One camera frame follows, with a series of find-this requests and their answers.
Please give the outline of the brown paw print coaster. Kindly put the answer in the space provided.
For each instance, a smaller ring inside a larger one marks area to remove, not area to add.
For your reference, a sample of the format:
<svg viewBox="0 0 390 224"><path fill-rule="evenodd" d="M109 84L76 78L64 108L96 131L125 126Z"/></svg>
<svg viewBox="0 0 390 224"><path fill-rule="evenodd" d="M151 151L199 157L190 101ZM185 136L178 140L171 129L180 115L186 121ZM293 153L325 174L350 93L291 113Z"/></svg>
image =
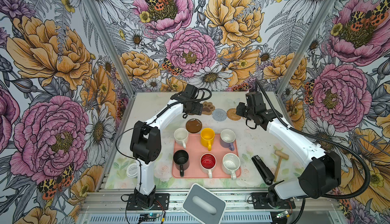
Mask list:
<svg viewBox="0 0 390 224"><path fill-rule="evenodd" d="M215 106L211 102L204 102L202 108L202 115L212 115Z"/></svg>

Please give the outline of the glossy brown round coaster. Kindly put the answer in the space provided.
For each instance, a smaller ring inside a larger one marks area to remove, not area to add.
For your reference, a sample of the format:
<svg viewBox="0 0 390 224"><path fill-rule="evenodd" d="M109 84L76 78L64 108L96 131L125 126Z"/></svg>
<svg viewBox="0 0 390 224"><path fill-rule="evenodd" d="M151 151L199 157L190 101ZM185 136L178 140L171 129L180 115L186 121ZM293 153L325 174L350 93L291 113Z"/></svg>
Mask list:
<svg viewBox="0 0 390 224"><path fill-rule="evenodd" d="M187 121L185 127L189 133L196 134L202 130L203 124L200 120L193 118Z"/></svg>

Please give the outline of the tan rattan round coaster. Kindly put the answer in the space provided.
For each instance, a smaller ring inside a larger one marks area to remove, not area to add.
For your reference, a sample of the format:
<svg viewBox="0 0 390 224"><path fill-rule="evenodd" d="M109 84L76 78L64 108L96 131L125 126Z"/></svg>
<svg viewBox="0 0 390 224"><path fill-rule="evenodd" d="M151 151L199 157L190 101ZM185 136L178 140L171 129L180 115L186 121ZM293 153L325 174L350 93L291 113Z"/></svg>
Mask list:
<svg viewBox="0 0 390 224"><path fill-rule="evenodd" d="M240 120L242 117L237 115L237 110L235 108L230 108L227 110L226 112L226 115L227 117L230 119L230 120L233 120L233 121L238 121Z"/></svg>

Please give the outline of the grey woven round coaster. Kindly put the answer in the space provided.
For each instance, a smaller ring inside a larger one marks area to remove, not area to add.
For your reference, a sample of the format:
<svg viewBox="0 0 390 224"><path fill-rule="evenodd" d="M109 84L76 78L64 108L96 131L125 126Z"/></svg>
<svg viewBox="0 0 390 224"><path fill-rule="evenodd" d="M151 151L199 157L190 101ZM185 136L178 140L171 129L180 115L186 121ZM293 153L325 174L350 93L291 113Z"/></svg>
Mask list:
<svg viewBox="0 0 390 224"><path fill-rule="evenodd" d="M227 119L227 113L222 109L215 109L212 112L212 118L218 122L225 121Z"/></svg>

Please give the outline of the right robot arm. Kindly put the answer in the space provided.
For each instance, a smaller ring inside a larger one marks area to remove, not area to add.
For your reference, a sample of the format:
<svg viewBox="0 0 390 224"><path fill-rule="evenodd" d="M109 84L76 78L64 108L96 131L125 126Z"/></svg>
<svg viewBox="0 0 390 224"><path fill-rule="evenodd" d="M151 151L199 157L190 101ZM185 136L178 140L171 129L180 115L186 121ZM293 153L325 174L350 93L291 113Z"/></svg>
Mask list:
<svg viewBox="0 0 390 224"><path fill-rule="evenodd" d="M321 146L304 137L301 132L294 132L294 128L279 112L273 108L267 109L260 92L247 93L246 103L239 103L236 113L274 135L305 168L295 179L274 183L274 177L265 164L259 160L255 161L261 177L269 185L266 200L271 207L280 206L285 200L294 197L317 199L340 185L340 156L334 152L326 152Z"/></svg>

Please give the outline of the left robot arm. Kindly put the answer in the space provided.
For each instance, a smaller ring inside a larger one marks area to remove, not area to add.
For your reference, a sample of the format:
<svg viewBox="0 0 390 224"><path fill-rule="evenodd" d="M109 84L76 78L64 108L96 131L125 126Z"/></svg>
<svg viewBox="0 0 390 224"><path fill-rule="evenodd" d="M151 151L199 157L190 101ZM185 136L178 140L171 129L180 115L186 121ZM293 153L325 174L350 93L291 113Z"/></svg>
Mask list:
<svg viewBox="0 0 390 224"><path fill-rule="evenodd" d="M201 115L203 101L212 92L207 89L187 85L184 91L170 97L166 105L146 121L137 121L133 128L130 150L137 160L137 186L134 190L135 203L149 209L154 205L156 186L154 184L154 161L161 153L161 131L177 116L187 118L189 114Z"/></svg>

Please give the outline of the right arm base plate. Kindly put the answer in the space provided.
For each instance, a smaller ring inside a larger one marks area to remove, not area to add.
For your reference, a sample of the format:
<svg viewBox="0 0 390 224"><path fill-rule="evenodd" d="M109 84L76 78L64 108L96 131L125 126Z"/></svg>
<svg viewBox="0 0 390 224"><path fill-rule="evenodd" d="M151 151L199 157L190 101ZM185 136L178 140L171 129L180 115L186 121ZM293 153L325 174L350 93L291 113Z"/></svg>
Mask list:
<svg viewBox="0 0 390 224"><path fill-rule="evenodd" d="M295 209L293 198L282 200L273 193L252 192L248 201L254 209Z"/></svg>

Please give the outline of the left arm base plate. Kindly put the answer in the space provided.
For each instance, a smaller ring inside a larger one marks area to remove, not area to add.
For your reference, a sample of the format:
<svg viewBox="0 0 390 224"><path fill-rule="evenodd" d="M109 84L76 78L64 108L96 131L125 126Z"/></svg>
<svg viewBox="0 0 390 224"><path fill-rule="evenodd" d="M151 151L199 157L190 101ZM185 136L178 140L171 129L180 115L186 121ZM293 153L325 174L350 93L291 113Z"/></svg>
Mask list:
<svg viewBox="0 0 390 224"><path fill-rule="evenodd" d="M126 201L127 211L143 211L143 210L168 210L170 194L167 193L151 193L149 196L143 194L131 194Z"/></svg>

